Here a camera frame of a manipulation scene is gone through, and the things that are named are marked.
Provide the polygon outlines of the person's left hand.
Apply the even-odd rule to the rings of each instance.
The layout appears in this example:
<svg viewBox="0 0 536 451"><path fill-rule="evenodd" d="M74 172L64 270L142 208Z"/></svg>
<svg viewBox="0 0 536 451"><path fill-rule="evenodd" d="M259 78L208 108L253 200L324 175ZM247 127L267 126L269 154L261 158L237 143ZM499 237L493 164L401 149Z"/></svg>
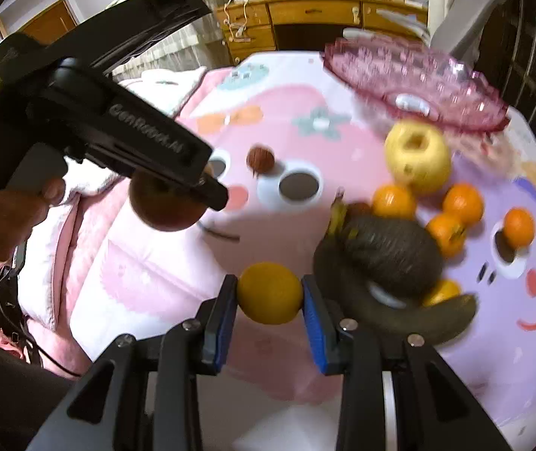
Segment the person's left hand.
<svg viewBox="0 0 536 451"><path fill-rule="evenodd" d="M15 248L42 223L52 206L63 200L65 182L60 177L49 179L38 194L27 191L0 191L0 262L6 262Z"/></svg>

